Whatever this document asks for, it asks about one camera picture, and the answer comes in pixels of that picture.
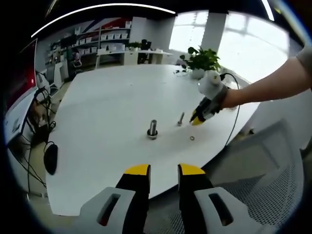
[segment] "metal bolt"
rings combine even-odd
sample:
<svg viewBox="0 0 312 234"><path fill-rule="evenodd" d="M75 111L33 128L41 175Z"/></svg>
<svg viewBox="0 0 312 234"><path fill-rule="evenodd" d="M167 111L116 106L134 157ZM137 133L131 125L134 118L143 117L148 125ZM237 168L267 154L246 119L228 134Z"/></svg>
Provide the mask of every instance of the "metal bolt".
<svg viewBox="0 0 312 234"><path fill-rule="evenodd" d="M150 126L150 133L151 133L151 135L155 135L155 133L156 133L156 125L157 125L157 121L155 119L153 119L151 121L151 126Z"/></svg>
<svg viewBox="0 0 312 234"><path fill-rule="evenodd" d="M157 130L156 130L156 125L157 125L157 121L155 119L153 119L151 121L151 125L150 125L150 129L147 130L147 137L154 140L157 138Z"/></svg>
<svg viewBox="0 0 312 234"><path fill-rule="evenodd" d="M179 121L178 121L178 123L177 123L178 126L181 126L181 125L182 125L183 117L184 117L184 112L182 112L181 117L180 117L180 119L179 119Z"/></svg>

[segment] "human arm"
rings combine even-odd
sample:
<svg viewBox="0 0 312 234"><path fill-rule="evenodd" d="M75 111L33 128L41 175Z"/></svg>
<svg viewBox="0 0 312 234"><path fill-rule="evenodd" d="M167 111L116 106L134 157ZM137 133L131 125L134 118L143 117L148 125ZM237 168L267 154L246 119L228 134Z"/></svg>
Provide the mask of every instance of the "human arm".
<svg viewBox="0 0 312 234"><path fill-rule="evenodd" d="M312 47L306 47L267 77L243 89L229 90L221 106L231 108L249 102L289 98L311 87Z"/></svg>

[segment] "white table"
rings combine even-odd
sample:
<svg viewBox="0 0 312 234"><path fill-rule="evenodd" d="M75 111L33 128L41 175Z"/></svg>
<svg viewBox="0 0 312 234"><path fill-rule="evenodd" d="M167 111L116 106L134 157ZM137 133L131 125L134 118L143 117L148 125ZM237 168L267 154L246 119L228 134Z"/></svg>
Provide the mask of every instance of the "white table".
<svg viewBox="0 0 312 234"><path fill-rule="evenodd" d="M34 101L35 93L38 90L34 87L23 94L8 110L4 118L4 139L9 144L12 139L22 134L27 113Z"/></svg>
<svg viewBox="0 0 312 234"><path fill-rule="evenodd" d="M138 54L151 54L152 64L164 64L166 59L172 56L172 54L163 51L152 51L152 50L138 50L138 51L107 51L105 49L97 50L97 61L96 69L99 65L100 56L102 55L115 55L122 54L122 64L123 65L136 65Z"/></svg>
<svg viewBox="0 0 312 234"><path fill-rule="evenodd" d="M46 174L52 212L79 215L81 206L116 186L134 165L151 164L150 198L178 182L181 162L203 167L225 146L236 110L223 110L200 126L188 121L203 95L197 81L174 74L174 65L97 69L76 76L58 108L49 140L58 145L58 167ZM231 140L258 107L240 107ZM178 119L185 112L183 125ZM158 137L146 132L157 120Z"/></svg>

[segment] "bright window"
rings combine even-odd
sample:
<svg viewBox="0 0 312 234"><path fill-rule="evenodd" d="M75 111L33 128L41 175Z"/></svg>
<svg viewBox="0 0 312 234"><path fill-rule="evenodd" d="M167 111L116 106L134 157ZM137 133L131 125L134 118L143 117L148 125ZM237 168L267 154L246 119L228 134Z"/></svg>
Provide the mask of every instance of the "bright window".
<svg viewBox="0 0 312 234"><path fill-rule="evenodd" d="M283 29L249 15L227 16L218 50L222 66L256 82L279 68L288 52L289 36Z"/></svg>
<svg viewBox="0 0 312 234"><path fill-rule="evenodd" d="M187 52L189 47L199 48L205 33L208 12L188 12L175 18L169 49Z"/></svg>

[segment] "potted plant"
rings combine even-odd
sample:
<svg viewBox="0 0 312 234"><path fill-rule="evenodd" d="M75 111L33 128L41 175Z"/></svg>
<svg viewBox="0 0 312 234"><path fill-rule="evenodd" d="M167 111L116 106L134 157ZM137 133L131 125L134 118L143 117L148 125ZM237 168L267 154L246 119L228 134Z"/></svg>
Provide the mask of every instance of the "potted plant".
<svg viewBox="0 0 312 234"><path fill-rule="evenodd" d="M141 43L140 42L131 42L131 43L128 43L127 44L127 47L130 49L130 50L133 50L133 51L138 51L138 48L141 48Z"/></svg>
<svg viewBox="0 0 312 234"><path fill-rule="evenodd" d="M199 50L190 47L188 49L189 59L185 59L185 55L181 55L180 59L182 59L186 65L182 65L183 70L181 72L186 72L187 69L192 70L192 78L193 79L201 79L205 75L205 71L219 71L221 68L218 63L218 59L220 59L216 52L209 49L203 50L201 47Z"/></svg>

